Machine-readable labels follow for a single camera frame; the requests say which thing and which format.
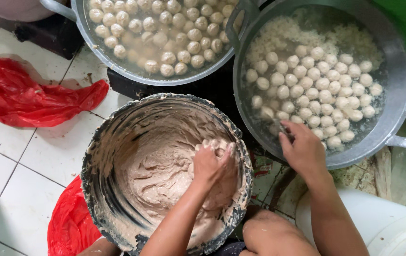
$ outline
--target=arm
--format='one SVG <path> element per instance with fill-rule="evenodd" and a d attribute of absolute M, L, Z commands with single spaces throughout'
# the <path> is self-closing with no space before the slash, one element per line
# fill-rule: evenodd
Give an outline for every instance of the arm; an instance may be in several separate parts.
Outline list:
<path fill-rule="evenodd" d="M 367 247 L 326 169 L 320 139 L 304 124 L 287 121 L 282 124 L 295 135 L 292 144 L 280 133 L 280 143 L 290 166 L 309 188 L 312 232 L 318 250 L 324 256 L 368 256 Z"/>
<path fill-rule="evenodd" d="M 194 157 L 194 180 L 146 242 L 140 256 L 184 255 L 195 219 L 212 186 L 228 165 L 234 165 L 234 143 L 218 160 L 211 146 L 201 147 Z"/>

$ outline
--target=white container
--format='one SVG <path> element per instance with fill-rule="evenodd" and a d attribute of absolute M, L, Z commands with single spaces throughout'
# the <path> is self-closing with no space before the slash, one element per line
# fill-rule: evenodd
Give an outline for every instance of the white container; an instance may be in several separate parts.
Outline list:
<path fill-rule="evenodd" d="M 405 206 L 342 185 L 337 185 L 337 192 L 363 241 L 369 245 L 371 256 L 393 256 L 397 255 L 395 252 L 397 248 L 405 246 L 403 250 L 406 249 Z M 301 198 L 296 208 L 296 225 L 315 246 L 310 223 L 309 192 Z M 389 253 L 383 252 L 386 246 L 389 246 Z"/>

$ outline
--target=raw meatball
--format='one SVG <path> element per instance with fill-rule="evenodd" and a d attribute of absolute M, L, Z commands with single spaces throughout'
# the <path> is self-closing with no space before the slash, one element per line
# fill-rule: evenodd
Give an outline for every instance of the raw meatball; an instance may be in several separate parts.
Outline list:
<path fill-rule="evenodd" d="M 349 127 L 350 127 L 350 121 L 348 119 L 342 119 L 336 125 L 337 130 L 340 132 L 347 131 Z"/>
<path fill-rule="evenodd" d="M 309 102 L 309 108 L 314 112 L 315 114 L 319 115 L 321 111 L 321 105 L 318 101 L 311 101 Z"/>
<path fill-rule="evenodd" d="M 369 90 L 372 96 L 379 96 L 380 94 L 382 94 L 383 88 L 380 84 L 375 83 L 371 87 L 369 87 Z"/>
<path fill-rule="evenodd" d="M 263 75 L 268 70 L 268 63 L 266 61 L 259 61 L 255 64 L 255 70 Z"/>
<path fill-rule="evenodd" d="M 303 78 L 307 73 L 307 69 L 304 66 L 297 66 L 293 70 L 293 74 L 296 76 L 296 78 Z"/>
<path fill-rule="evenodd" d="M 304 89 L 302 88 L 301 85 L 294 85 L 290 89 L 290 96 L 292 98 L 297 98 L 297 97 L 301 96 L 303 94 L 303 92 L 304 92 Z"/>
<path fill-rule="evenodd" d="M 294 74 L 287 74 L 286 75 L 286 84 L 291 87 L 293 85 L 296 85 L 298 82 L 298 79 Z"/>
<path fill-rule="evenodd" d="M 179 76 L 184 75 L 187 72 L 187 69 L 187 65 L 182 62 L 175 65 L 175 73 Z"/>
<path fill-rule="evenodd" d="M 321 105 L 321 112 L 326 116 L 331 115 L 331 113 L 333 113 L 333 110 L 334 110 L 333 106 L 331 106 L 328 103 Z"/>
<path fill-rule="evenodd" d="M 195 20 L 195 27 L 201 31 L 205 31 L 208 28 L 208 21 L 205 17 L 199 17 L 197 20 Z"/>
<path fill-rule="evenodd" d="M 352 77 L 352 78 L 359 78 L 361 75 L 361 69 L 358 65 L 356 64 L 351 64 L 348 67 L 348 74 Z"/>
<path fill-rule="evenodd" d="M 354 83 L 351 88 L 354 96 L 361 96 L 364 94 L 364 86 L 360 83 Z"/>
<path fill-rule="evenodd" d="M 168 38 L 165 33 L 157 32 L 152 38 L 152 41 L 157 47 L 162 48 L 166 45 L 166 42 L 168 42 Z"/>
<path fill-rule="evenodd" d="M 323 49 L 318 46 L 310 51 L 310 56 L 314 58 L 314 60 L 320 60 L 324 54 L 325 52 L 323 51 Z"/>
<path fill-rule="evenodd" d="M 159 72 L 159 64 L 157 63 L 157 61 L 153 61 L 153 60 L 148 60 L 145 63 L 145 70 L 148 71 L 151 74 L 155 74 L 157 72 Z"/>
<path fill-rule="evenodd" d="M 173 16 L 172 23 L 175 27 L 182 28 L 186 24 L 186 17 L 182 13 L 177 13 Z"/>
<path fill-rule="evenodd" d="M 171 24 L 173 22 L 173 15 L 165 10 L 159 15 L 159 21 L 165 25 Z"/>
<path fill-rule="evenodd" d="M 116 37 L 110 36 L 110 37 L 105 38 L 104 43 L 108 48 L 113 49 L 118 44 L 118 40 Z"/>
<path fill-rule="evenodd" d="M 309 69 L 309 68 L 312 68 L 312 67 L 314 67 L 314 64 L 315 64 L 315 60 L 312 58 L 312 57 L 304 57 L 302 60 L 301 60 L 301 64 L 305 67 L 305 68 L 307 68 L 307 69 Z"/>
<path fill-rule="evenodd" d="M 278 112 L 276 112 L 276 118 L 278 118 L 279 120 L 289 120 L 290 114 L 288 114 L 284 111 L 278 111 Z"/>
<path fill-rule="evenodd" d="M 129 29 L 134 33 L 140 33 L 143 30 L 142 22 L 138 19 L 133 19 L 129 22 Z"/>
<path fill-rule="evenodd" d="M 284 61 L 279 61 L 276 63 L 276 70 L 281 74 L 285 74 L 288 71 L 288 65 Z"/>
<path fill-rule="evenodd" d="M 330 67 L 334 67 L 334 65 L 337 63 L 337 57 L 335 55 L 328 54 L 325 57 L 325 62 L 328 63 Z"/>
<path fill-rule="evenodd" d="M 341 54 L 339 56 L 339 61 L 344 64 L 350 65 L 353 62 L 353 57 L 350 54 Z"/>
<path fill-rule="evenodd" d="M 210 5 L 203 5 L 200 9 L 200 13 L 205 17 L 209 17 L 212 14 L 212 7 Z"/>
<path fill-rule="evenodd" d="M 296 55 L 290 56 L 287 59 L 287 65 L 288 65 L 288 67 L 291 67 L 291 68 L 296 68 L 299 62 L 300 62 L 300 59 L 298 59 L 298 56 L 296 56 Z"/>
<path fill-rule="evenodd" d="M 318 68 L 316 67 L 311 67 L 309 68 L 309 70 L 307 71 L 307 76 L 314 80 L 317 81 L 320 78 L 320 70 L 318 70 Z"/>
<path fill-rule="evenodd" d="M 176 0 L 169 0 L 166 3 L 166 9 L 172 14 L 177 14 L 181 10 L 181 5 Z"/>
<path fill-rule="evenodd" d="M 334 125 L 330 125 L 323 129 L 323 137 L 333 137 L 337 134 L 337 128 Z"/>
<path fill-rule="evenodd" d="M 212 51 L 212 49 L 207 49 L 204 50 L 203 57 L 206 61 L 213 62 L 216 58 L 216 54 L 214 53 L 214 51 Z"/>
<path fill-rule="evenodd" d="M 206 28 L 206 32 L 210 36 L 215 37 L 217 35 L 217 33 L 219 32 L 219 25 L 216 23 L 209 24 L 208 27 Z"/>
<path fill-rule="evenodd" d="M 360 76 L 360 84 L 364 85 L 364 87 L 369 87 L 372 84 L 372 77 L 369 74 L 362 74 Z"/>
<path fill-rule="evenodd" d="M 306 91 L 306 96 L 309 98 L 309 100 L 313 100 L 318 98 L 318 90 L 315 88 L 309 88 Z"/>
<path fill-rule="evenodd" d="M 337 97 L 336 99 L 336 107 L 339 109 L 344 109 L 348 105 L 348 99 L 346 97 Z"/>
<path fill-rule="evenodd" d="M 320 61 L 317 64 L 317 68 L 320 70 L 320 73 L 326 74 L 330 70 L 330 65 L 324 61 Z"/>
<path fill-rule="evenodd" d="M 342 62 L 337 62 L 336 65 L 334 66 L 334 69 L 339 72 L 339 74 L 343 75 L 347 73 L 348 67 L 345 63 Z"/>
<path fill-rule="evenodd" d="M 279 58 L 275 52 L 270 51 L 266 54 L 265 60 L 269 65 L 275 65 L 279 61 Z"/>
<path fill-rule="evenodd" d="M 104 13 L 110 13 L 115 11 L 115 4 L 110 0 L 105 0 L 100 5 Z"/>
<path fill-rule="evenodd" d="M 255 69 L 249 68 L 246 72 L 246 81 L 255 82 L 255 81 L 257 81 L 257 78 L 258 78 L 257 71 L 255 71 Z"/>
<path fill-rule="evenodd" d="M 172 75 L 174 75 L 173 66 L 168 64 L 162 64 L 162 66 L 160 66 L 160 73 L 166 78 L 171 77 Z"/>
<path fill-rule="evenodd" d="M 363 113 L 363 116 L 367 119 L 375 115 L 375 109 L 371 105 L 362 108 L 361 112 Z"/>
<path fill-rule="evenodd" d="M 111 36 L 110 30 L 107 27 L 105 27 L 104 25 L 98 25 L 96 27 L 96 34 L 101 38 L 107 38 L 107 37 Z"/>
<path fill-rule="evenodd" d="M 290 96 L 290 90 L 286 85 L 281 85 L 277 89 L 277 97 L 279 99 L 286 99 Z"/>
<path fill-rule="evenodd" d="M 304 123 L 304 121 L 299 116 L 291 116 L 290 121 L 294 123 Z"/>
<path fill-rule="evenodd" d="M 337 94 L 339 97 L 348 97 L 353 94 L 353 90 L 350 87 L 342 87 L 339 93 Z"/>
<path fill-rule="evenodd" d="M 336 95 L 341 90 L 341 84 L 338 81 L 332 81 L 328 86 L 328 90 L 332 95 Z"/>
<path fill-rule="evenodd" d="M 298 106 L 305 108 L 309 105 L 309 98 L 305 95 L 301 95 L 299 98 L 296 99 L 296 103 Z"/>
<path fill-rule="evenodd" d="M 278 86 L 278 85 L 283 85 L 284 83 L 285 83 L 285 77 L 281 73 L 276 72 L 271 75 L 271 84 L 272 85 Z"/>
<path fill-rule="evenodd" d="M 314 84 L 314 81 L 308 77 L 303 77 L 300 80 L 300 85 L 304 88 L 304 90 L 311 88 L 313 84 Z"/>
<path fill-rule="evenodd" d="M 110 27 L 111 33 L 113 34 L 114 37 L 120 37 L 122 35 L 122 33 L 124 33 L 124 28 L 115 23 Z"/>
<path fill-rule="evenodd" d="M 174 53 L 170 52 L 170 51 L 166 51 L 162 54 L 162 58 L 161 58 L 162 62 L 165 64 L 173 64 L 176 61 L 176 56 L 174 55 Z"/>
<path fill-rule="evenodd" d="M 211 43 L 211 49 L 215 52 L 215 53 L 219 53 L 222 50 L 222 41 L 219 38 L 216 38 L 212 41 Z"/>
<path fill-rule="evenodd" d="M 291 114 L 293 111 L 295 111 L 295 106 L 291 101 L 286 101 L 282 104 L 282 111 L 285 113 Z"/>
<path fill-rule="evenodd" d="M 125 27 L 129 25 L 130 17 L 129 14 L 126 13 L 125 11 L 120 11 L 118 14 L 116 14 L 116 22 Z"/>
<path fill-rule="evenodd" d="M 311 128 L 317 128 L 320 125 L 320 121 L 321 119 L 317 116 L 311 116 L 309 118 L 309 120 L 307 121 L 307 124 L 311 127 Z"/>
<path fill-rule="evenodd" d="M 201 46 L 199 42 L 195 42 L 195 41 L 191 41 L 188 45 L 187 45 L 187 51 L 189 51 L 189 53 L 191 54 L 198 54 L 201 50 Z"/>
<path fill-rule="evenodd" d="M 363 94 L 360 96 L 360 106 L 367 107 L 371 105 L 372 96 L 369 94 Z"/>
<path fill-rule="evenodd" d="M 257 87 L 258 89 L 265 91 L 269 88 L 269 81 L 266 78 L 258 78 L 257 79 Z"/>
<path fill-rule="evenodd" d="M 201 55 L 194 55 L 192 56 L 192 58 L 190 59 L 190 64 L 192 65 L 192 67 L 194 68 L 200 68 L 203 67 L 204 64 L 204 57 Z"/>
<path fill-rule="evenodd" d="M 211 14 L 211 16 L 209 17 L 209 20 L 212 23 L 222 24 L 222 22 L 223 22 L 223 14 L 221 12 L 217 11 L 217 12 Z"/>
<path fill-rule="evenodd" d="M 126 12 L 128 14 L 136 14 L 138 11 L 138 4 L 135 0 L 127 0 L 126 2 Z"/>
<path fill-rule="evenodd" d="M 362 72 L 369 73 L 372 70 L 372 62 L 362 61 L 360 64 L 360 69 Z"/>
<path fill-rule="evenodd" d="M 122 45 L 116 45 L 115 49 L 113 50 L 113 53 L 115 54 L 116 57 L 120 59 L 125 58 L 127 55 L 126 49 Z"/>
<path fill-rule="evenodd" d="M 343 142 L 350 142 L 355 137 L 355 134 L 352 131 L 344 131 L 339 134 L 339 137 Z"/>
<path fill-rule="evenodd" d="M 337 136 L 329 138 L 326 142 L 330 148 L 339 148 L 341 146 L 341 139 Z"/>
<path fill-rule="evenodd" d="M 104 15 L 103 11 L 99 9 L 92 9 L 89 11 L 89 18 L 96 23 L 102 22 L 103 15 Z"/>
<path fill-rule="evenodd" d="M 187 44 L 187 35 L 184 33 L 178 33 L 176 35 L 176 43 L 180 46 L 185 46 Z"/>
<path fill-rule="evenodd" d="M 304 57 L 307 55 L 307 48 L 305 46 L 298 46 L 295 50 L 295 53 L 298 57 Z"/>
<path fill-rule="evenodd" d="M 333 113 L 331 113 L 331 117 L 335 123 L 338 123 L 344 119 L 344 114 L 340 109 L 335 109 L 333 110 Z"/>
<path fill-rule="evenodd" d="M 330 103 L 332 99 L 331 92 L 329 90 L 321 90 L 318 97 L 322 103 Z"/>
<path fill-rule="evenodd" d="M 350 96 L 347 98 L 348 106 L 352 109 L 357 109 L 360 107 L 360 100 L 357 97 Z"/>
<path fill-rule="evenodd" d="M 115 17 L 115 15 L 113 15 L 111 13 L 107 13 L 107 14 L 103 15 L 102 21 L 105 26 L 110 27 L 116 23 L 116 17 Z"/>
<path fill-rule="evenodd" d="M 330 81 L 338 81 L 341 78 L 341 75 L 336 70 L 332 69 L 326 73 L 326 77 L 330 79 Z"/>
<path fill-rule="evenodd" d="M 330 86 L 330 80 L 328 80 L 327 78 L 320 78 L 315 82 L 315 88 L 319 90 L 328 89 L 328 86 Z"/>
<path fill-rule="evenodd" d="M 198 4 L 198 0 L 184 0 L 184 6 L 187 8 L 195 7 Z"/>
<path fill-rule="evenodd" d="M 222 14 L 225 18 L 229 18 L 231 13 L 233 12 L 234 6 L 233 5 L 226 5 L 222 9 Z"/>

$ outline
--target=aluminum pot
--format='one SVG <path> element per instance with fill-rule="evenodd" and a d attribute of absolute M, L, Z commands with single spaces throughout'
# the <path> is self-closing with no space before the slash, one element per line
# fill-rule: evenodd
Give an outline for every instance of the aluminum pot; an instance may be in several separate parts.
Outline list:
<path fill-rule="evenodd" d="M 141 101 L 128 102 L 105 119 L 95 131 L 83 158 L 80 177 L 94 224 L 102 235 L 129 255 L 140 254 L 155 226 L 132 206 L 121 190 L 123 186 L 120 184 L 126 181 L 116 175 L 115 170 L 123 164 L 117 159 L 125 157 L 122 155 L 123 150 L 118 148 L 138 147 L 138 138 L 150 131 L 149 124 L 160 124 L 163 117 L 181 112 L 199 113 L 213 121 L 231 141 L 236 142 L 236 154 L 240 159 L 239 196 L 218 217 L 223 222 L 223 230 L 210 241 L 190 248 L 188 253 L 214 252 L 225 242 L 246 213 L 252 189 L 252 164 L 246 145 L 240 139 L 241 131 L 224 113 L 211 102 L 193 95 L 159 93 Z"/>
<path fill-rule="evenodd" d="M 287 15 L 298 7 L 308 5 L 323 5 L 342 10 L 352 15 L 364 25 L 374 37 L 377 46 L 384 52 L 385 80 L 382 85 L 385 91 L 383 111 L 376 119 L 372 119 L 367 129 L 358 141 L 346 151 L 327 155 L 326 163 L 329 169 L 337 169 L 353 165 L 363 158 L 375 154 L 385 145 L 406 148 L 406 137 L 399 137 L 396 132 L 406 118 L 406 50 L 404 41 L 395 30 L 388 18 L 365 0 L 276 0 L 260 13 L 249 0 L 242 0 L 236 6 L 226 26 L 227 36 L 235 49 L 233 70 L 233 87 L 236 103 L 249 131 L 257 141 L 271 154 L 285 160 L 277 138 L 272 137 L 267 129 L 261 129 L 253 118 L 251 110 L 251 95 L 243 93 L 241 78 L 244 59 L 251 41 L 256 37 L 262 26 L 272 18 Z M 238 38 L 233 31 L 233 16 L 245 10 L 251 20 L 244 34 Z"/>

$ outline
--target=leg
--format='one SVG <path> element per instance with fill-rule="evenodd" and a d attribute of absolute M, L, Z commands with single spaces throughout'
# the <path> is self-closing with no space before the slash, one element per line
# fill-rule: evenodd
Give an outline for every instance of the leg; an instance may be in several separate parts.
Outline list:
<path fill-rule="evenodd" d="M 258 206 L 249 206 L 243 227 L 247 250 L 240 256 L 319 256 L 294 225 L 286 219 Z"/>

